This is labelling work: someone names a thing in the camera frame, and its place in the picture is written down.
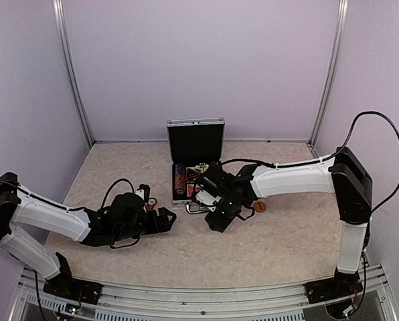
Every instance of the wall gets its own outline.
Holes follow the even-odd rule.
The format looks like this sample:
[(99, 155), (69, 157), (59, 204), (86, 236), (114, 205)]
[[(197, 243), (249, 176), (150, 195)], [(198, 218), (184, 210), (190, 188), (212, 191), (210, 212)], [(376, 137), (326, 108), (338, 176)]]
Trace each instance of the wall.
[[(399, 1), (353, 0), (335, 86), (317, 149), (333, 152), (363, 110), (387, 114), (399, 129)], [(375, 116), (358, 122), (349, 147), (374, 179), (374, 204), (399, 177), (399, 148), (390, 127)], [(399, 308), (399, 193), (374, 214), (369, 257), (382, 262)]]
[[(86, 152), (52, 2), (0, 0), (0, 175), (61, 201)], [(0, 250), (0, 320), (22, 269)]]
[(168, 119), (223, 116), (226, 138), (308, 140), (338, 5), (65, 1), (94, 138), (166, 139)]

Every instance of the vertical metal post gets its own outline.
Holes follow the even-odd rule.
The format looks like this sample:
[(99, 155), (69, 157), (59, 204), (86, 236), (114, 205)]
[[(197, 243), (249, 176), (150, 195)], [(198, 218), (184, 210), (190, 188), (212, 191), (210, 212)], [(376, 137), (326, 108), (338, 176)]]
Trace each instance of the vertical metal post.
[(67, 36), (66, 20), (64, 19), (64, 10), (62, 0), (53, 0), (54, 4), (54, 15), (57, 23), (57, 30), (60, 36), (60, 43), (64, 55), (64, 63), (66, 65), (68, 79), (70, 81), (70, 87), (72, 89), (72, 94), (74, 97), (74, 103), (76, 111), (78, 113), (79, 121), (82, 127), (82, 131), (85, 136), (88, 148), (91, 148), (94, 144), (94, 139), (92, 137), (90, 125), (88, 118), (85, 113), (84, 105), (82, 104), (82, 99), (80, 98), (80, 92), (78, 87), (78, 82), (76, 80), (76, 75), (74, 73), (72, 55), (70, 53), (70, 46)]
[(317, 139), (319, 137), (319, 133), (321, 127), (323, 125), (323, 121), (325, 119), (326, 109), (329, 104), (329, 99), (332, 92), (333, 81), (336, 75), (337, 64), (339, 60), (339, 53), (341, 50), (343, 33), (345, 29), (345, 20), (347, 18), (347, 10), (348, 10), (348, 0), (339, 0), (339, 12), (337, 17), (337, 24), (335, 28), (335, 36), (333, 38), (333, 47), (331, 52), (331, 61), (329, 63), (329, 69), (327, 71), (325, 87), (323, 90), (323, 94), (321, 96), (319, 112), (317, 114), (317, 118), (314, 123), (313, 132), (310, 137), (310, 144), (312, 148), (315, 149), (315, 145), (317, 144)]

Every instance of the case lid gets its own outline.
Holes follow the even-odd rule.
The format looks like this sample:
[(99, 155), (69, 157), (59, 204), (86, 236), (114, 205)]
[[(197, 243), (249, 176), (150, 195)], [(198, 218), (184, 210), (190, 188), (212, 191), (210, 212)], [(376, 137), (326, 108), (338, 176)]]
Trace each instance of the case lid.
[(173, 163), (193, 166), (219, 161), (224, 128), (223, 118), (168, 120), (168, 139)]

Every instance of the marble patterned surface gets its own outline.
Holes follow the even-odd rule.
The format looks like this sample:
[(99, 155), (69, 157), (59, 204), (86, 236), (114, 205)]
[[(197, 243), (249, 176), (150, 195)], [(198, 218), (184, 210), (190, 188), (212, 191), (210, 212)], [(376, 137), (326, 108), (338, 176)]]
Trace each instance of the marble patterned surface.
[[(286, 163), (311, 154), (298, 143), (225, 142), (222, 160), (235, 157)], [(226, 169), (236, 173), (241, 166), (234, 163)], [(334, 195), (273, 196), (266, 200), (266, 212), (245, 222), (235, 219), (225, 233), (213, 232), (204, 215), (171, 206), (166, 142), (118, 143), (94, 145), (65, 204), (97, 209), (108, 187), (121, 177), (136, 188), (150, 185), (158, 206), (177, 213), (177, 221), (169, 233), (144, 236), (125, 249), (87, 247), (51, 233), (46, 247), (67, 258), (74, 276), (141, 286), (235, 288), (306, 281), (334, 272), (341, 233)], [(128, 190), (120, 183), (108, 202)]]

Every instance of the orange disc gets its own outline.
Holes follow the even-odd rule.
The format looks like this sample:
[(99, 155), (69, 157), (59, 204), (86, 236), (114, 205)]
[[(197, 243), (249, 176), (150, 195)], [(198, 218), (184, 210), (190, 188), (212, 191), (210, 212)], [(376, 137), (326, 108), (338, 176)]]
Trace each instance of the orange disc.
[(266, 211), (266, 204), (262, 201), (257, 201), (253, 204), (253, 208), (258, 213), (263, 213)]

